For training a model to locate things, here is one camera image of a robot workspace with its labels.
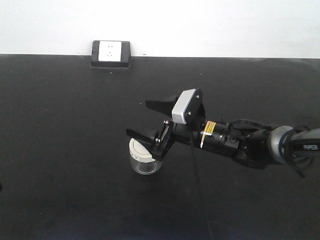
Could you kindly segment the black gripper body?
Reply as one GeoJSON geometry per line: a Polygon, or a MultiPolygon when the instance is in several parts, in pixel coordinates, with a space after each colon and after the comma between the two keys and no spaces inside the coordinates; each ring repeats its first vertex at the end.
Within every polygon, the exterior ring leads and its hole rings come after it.
{"type": "Polygon", "coordinates": [[[174,123],[172,120],[164,120],[164,127],[160,135],[155,138],[155,144],[150,149],[151,156],[162,161],[174,143],[190,145],[200,148],[203,119],[193,120],[189,124],[174,123]]]}

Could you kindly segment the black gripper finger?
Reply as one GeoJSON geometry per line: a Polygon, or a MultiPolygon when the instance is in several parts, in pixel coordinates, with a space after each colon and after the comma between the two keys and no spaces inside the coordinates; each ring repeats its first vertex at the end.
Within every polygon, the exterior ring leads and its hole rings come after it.
{"type": "Polygon", "coordinates": [[[160,146],[160,135],[158,130],[135,130],[127,128],[126,134],[130,137],[138,141],[140,144],[142,144],[147,150],[154,150],[158,149],[160,146]]]}
{"type": "Polygon", "coordinates": [[[178,100],[177,95],[166,97],[162,100],[146,100],[145,105],[148,109],[172,117],[172,109],[178,100]]]}

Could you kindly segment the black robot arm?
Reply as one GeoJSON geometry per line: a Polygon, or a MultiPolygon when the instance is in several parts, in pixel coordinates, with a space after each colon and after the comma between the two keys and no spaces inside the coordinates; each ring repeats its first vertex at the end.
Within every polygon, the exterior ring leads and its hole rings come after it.
{"type": "Polygon", "coordinates": [[[319,129],[265,125],[247,119],[208,120],[202,99],[202,91],[192,88],[164,100],[148,100],[148,109],[168,116],[162,130],[127,129],[126,134],[146,150],[151,162],[162,162],[173,144],[181,143],[252,169],[287,165],[304,177],[304,171],[320,156],[319,129]]]}

